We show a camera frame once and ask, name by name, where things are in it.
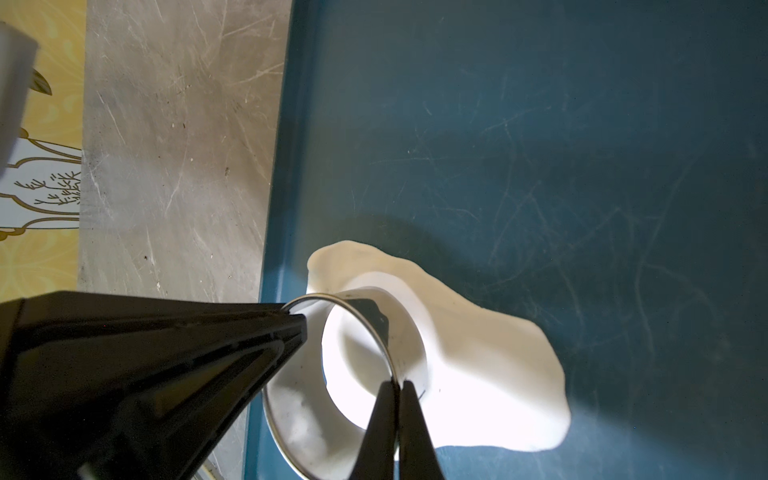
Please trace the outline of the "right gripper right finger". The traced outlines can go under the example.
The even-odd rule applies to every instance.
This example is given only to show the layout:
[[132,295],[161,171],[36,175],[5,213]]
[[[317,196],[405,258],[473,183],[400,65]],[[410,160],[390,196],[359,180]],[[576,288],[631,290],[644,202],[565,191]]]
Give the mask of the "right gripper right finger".
[[400,480],[444,480],[414,384],[406,380],[398,399]]

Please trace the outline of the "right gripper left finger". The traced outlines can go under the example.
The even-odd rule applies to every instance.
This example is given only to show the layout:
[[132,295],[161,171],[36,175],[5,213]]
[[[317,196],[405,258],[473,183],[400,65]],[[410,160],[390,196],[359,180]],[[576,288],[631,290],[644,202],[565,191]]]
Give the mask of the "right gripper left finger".
[[350,480],[392,480],[398,429],[399,386],[383,382],[366,428]]

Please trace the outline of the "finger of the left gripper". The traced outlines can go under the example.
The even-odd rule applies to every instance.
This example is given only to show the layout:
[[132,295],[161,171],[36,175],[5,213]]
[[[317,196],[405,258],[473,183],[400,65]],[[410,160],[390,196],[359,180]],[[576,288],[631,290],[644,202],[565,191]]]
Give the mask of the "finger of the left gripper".
[[306,342],[279,304],[59,291],[1,306],[5,479],[189,479]]

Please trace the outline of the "small glass cup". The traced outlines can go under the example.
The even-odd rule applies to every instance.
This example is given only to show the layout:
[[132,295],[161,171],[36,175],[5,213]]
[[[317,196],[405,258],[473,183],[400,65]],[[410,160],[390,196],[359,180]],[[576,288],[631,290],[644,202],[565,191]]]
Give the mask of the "small glass cup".
[[264,389],[267,423],[302,478],[347,478],[380,385],[428,386],[424,342],[404,304],[378,287],[308,293],[284,309],[305,317],[307,340]]

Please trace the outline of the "white dough lump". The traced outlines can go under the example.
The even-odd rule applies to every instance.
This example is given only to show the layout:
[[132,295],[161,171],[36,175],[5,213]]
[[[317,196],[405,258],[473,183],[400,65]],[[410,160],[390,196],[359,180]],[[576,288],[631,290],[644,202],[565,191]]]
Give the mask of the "white dough lump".
[[426,350],[429,384],[417,395],[436,447],[539,452],[564,441],[564,370],[533,322],[482,308],[416,263],[367,244],[323,247],[307,269],[311,293],[378,287],[404,304]]

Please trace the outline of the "teal plastic tray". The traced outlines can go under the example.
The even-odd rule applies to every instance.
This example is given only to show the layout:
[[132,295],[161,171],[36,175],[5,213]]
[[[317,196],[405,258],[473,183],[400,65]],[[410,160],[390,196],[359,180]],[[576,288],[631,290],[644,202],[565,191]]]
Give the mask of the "teal plastic tray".
[[559,448],[448,478],[766,477],[765,2],[295,2],[262,299],[347,239],[564,367]]

